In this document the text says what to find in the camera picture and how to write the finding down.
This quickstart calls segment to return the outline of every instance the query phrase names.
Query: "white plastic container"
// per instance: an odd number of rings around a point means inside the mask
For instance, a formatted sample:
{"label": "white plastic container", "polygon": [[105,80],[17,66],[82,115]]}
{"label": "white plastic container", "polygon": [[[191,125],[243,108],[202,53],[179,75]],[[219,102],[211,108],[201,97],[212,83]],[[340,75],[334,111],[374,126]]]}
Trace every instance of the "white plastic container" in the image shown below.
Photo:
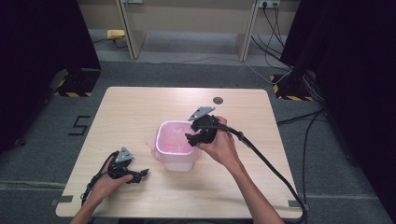
{"label": "white plastic container", "polygon": [[187,172],[202,156],[199,148],[190,146],[185,133],[195,134],[187,121],[166,121],[158,129],[151,153],[170,171]]}

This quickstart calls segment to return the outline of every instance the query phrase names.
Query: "forearm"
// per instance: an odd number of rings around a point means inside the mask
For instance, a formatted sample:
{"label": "forearm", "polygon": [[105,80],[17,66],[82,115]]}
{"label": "forearm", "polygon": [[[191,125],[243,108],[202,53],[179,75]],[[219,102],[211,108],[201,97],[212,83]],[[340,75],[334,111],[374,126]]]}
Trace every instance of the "forearm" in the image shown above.
{"label": "forearm", "polygon": [[242,163],[229,169],[247,203],[255,224],[283,223],[274,207],[251,180]]}
{"label": "forearm", "polygon": [[70,224],[87,224],[96,207],[99,206],[100,203],[101,201],[89,197],[76,213],[76,216],[72,219]]}

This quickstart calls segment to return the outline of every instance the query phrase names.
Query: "light wood tabletop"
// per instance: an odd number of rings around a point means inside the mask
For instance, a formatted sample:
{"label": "light wood tabletop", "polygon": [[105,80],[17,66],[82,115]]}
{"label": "light wood tabletop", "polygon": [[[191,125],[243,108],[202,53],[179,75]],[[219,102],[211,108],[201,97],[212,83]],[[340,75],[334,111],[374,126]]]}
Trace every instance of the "light wood tabletop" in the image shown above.
{"label": "light wood tabletop", "polygon": [[[216,105],[215,97],[223,103]],[[187,120],[199,106],[214,106],[291,183],[290,167],[267,92],[242,89],[111,87],[99,106],[79,153],[56,214],[73,217],[80,195],[105,159],[122,147],[134,154],[128,169],[148,175],[139,184],[125,184],[95,210],[96,217],[251,218],[232,176],[206,153],[188,172],[168,171],[151,155],[147,141],[168,120]],[[235,137],[241,161],[253,181],[283,218],[300,217],[290,208],[294,198],[261,159]]]}

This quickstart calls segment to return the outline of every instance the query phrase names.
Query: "person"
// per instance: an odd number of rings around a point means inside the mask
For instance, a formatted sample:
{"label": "person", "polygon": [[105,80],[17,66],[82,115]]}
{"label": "person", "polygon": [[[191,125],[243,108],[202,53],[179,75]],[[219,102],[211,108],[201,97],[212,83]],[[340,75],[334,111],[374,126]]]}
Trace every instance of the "person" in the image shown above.
{"label": "person", "polygon": [[[217,118],[221,124],[227,124],[227,119],[220,116]],[[197,146],[215,161],[222,164],[233,176],[255,224],[284,223],[275,208],[254,184],[244,164],[239,160],[233,136],[230,133],[217,130],[216,137],[212,143],[198,143]],[[88,223],[93,211],[102,200],[110,195],[117,187],[122,185],[122,183],[131,179],[131,175],[126,175],[119,179],[111,179],[108,175],[102,175],[93,186],[90,196],[72,219],[71,223]]]}

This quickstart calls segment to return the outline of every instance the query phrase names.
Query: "desk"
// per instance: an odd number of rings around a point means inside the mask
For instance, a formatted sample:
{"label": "desk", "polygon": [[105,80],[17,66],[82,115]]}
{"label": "desk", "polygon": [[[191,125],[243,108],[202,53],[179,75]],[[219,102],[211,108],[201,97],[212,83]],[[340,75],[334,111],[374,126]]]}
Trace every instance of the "desk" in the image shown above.
{"label": "desk", "polygon": [[235,34],[239,60],[248,54],[257,13],[257,0],[144,0],[143,4],[117,2],[133,58],[137,58],[147,31]]}
{"label": "desk", "polygon": [[[221,97],[223,104],[213,99]],[[98,109],[63,196],[60,217],[73,217],[79,196],[102,166],[105,158],[127,147],[135,158],[130,170],[149,168],[140,184],[123,185],[95,211],[96,217],[251,218],[232,176],[206,153],[186,173],[167,171],[154,160],[147,140],[167,120],[187,120],[199,106],[215,106],[294,186],[289,164],[268,95],[263,90],[111,87]],[[283,218],[297,218],[300,208],[288,188],[243,143],[235,139],[238,154],[253,181]]]}

